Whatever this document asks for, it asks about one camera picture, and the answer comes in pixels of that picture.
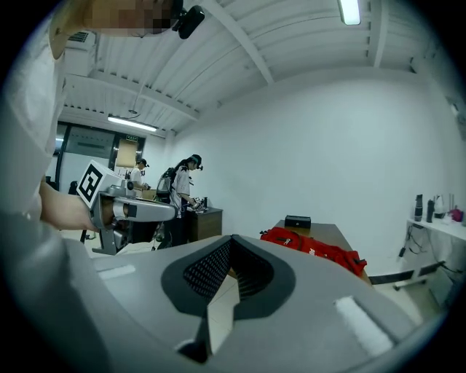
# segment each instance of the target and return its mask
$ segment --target black bottle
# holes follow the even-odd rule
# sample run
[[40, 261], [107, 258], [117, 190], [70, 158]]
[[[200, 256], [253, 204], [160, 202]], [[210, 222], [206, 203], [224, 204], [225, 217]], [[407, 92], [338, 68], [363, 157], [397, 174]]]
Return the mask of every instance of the black bottle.
[[422, 195], [416, 196], [416, 209], [414, 210], [414, 221], [422, 220]]
[[432, 223], [432, 215], [434, 214], [434, 201], [427, 202], [427, 223]]

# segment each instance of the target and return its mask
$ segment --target ceiling light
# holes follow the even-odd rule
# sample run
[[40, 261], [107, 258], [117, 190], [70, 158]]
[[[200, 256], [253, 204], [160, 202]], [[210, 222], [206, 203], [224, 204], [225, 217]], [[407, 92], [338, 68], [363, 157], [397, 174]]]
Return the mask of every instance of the ceiling light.
[[359, 25], [361, 23], [358, 0], [338, 0], [338, 5], [341, 20], [346, 25]]
[[140, 123], [133, 122], [127, 119], [121, 119], [116, 117], [108, 116], [108, 121], [113, 123], [118, 123], [119, 125], [129, 125], [130, 127], [140, 128], [141, 130], [147, 130], [151, 132], [155, 132], [157, 129], [155, 127], [151, 127], [150, 125], [142, 125]]

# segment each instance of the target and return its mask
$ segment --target white foam strip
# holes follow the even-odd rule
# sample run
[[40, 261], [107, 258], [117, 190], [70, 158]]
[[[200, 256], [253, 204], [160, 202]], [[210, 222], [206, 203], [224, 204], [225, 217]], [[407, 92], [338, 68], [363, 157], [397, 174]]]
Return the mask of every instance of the white foam strip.
[[348, 329], [370, 356], [379, 356], [393, 348], [393, 341], [355, 302], [353, 297], [337, 299], [334, 304]]
[[102, 280], [108, 280], [110, 278], [120, 277], [124, 275], [129, 275], [130, 273], [135, 272], [136, 269], [132, 265], [124, 265], [122, 267], [112, 268], [111, 270], [102, 270], [98, 274]]

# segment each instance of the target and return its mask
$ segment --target pink object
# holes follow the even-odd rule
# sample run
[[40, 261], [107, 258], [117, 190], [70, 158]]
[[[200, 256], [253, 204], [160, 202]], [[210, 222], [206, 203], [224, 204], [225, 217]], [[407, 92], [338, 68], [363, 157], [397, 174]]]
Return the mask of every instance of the pink object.
[[450, 211], [451, 214], [451, 219], [454, 221], [462, 221], [463, 220], [463, 215], [464, 213], [459, 210], [458, 208], [455, 208], [454, 210]]

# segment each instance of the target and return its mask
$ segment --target black cap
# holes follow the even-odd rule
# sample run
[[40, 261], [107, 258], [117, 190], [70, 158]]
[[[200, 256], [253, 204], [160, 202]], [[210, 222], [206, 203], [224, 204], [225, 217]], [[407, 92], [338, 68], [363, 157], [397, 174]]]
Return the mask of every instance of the black cap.
[[202, 158], [198, 154], [193, 154], [192, 156], [189, 157], [190, 160], [193, 160], [197, 163], [197, 168], [201, 166], [202, 163]]
[[144, 167], [148, 167], [147, 161], [144, 158], [141, 158], [139, 161], [136, 162], [137, 164], [142, 163]]

